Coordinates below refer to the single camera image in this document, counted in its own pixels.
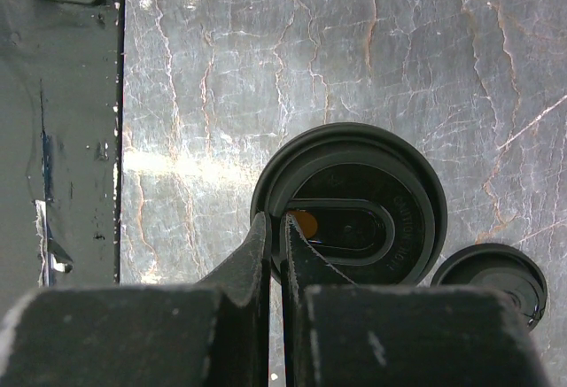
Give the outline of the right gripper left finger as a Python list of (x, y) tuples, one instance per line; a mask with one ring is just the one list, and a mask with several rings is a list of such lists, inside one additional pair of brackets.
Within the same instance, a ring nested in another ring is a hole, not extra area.
[(194, 284), (49, 288), (1, 329), (4, 386), (264, 386), (271, 223)]

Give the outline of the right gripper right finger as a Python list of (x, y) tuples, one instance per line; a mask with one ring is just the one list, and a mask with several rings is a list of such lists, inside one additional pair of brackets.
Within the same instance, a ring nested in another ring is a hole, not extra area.
[(469, 285), (358, 284), (281, 225), (290, 386), (547, 386), (509, 296)]

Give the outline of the black coffee cup lid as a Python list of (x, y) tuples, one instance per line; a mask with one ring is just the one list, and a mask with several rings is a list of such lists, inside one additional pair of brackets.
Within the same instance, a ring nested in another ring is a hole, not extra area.
[(309, 250), (354, 283), (417, 285), (447, 234), (447, 201), (428, 160), (385, 129), (311, 128), (267, 163), (250, 215), (306, 223)]

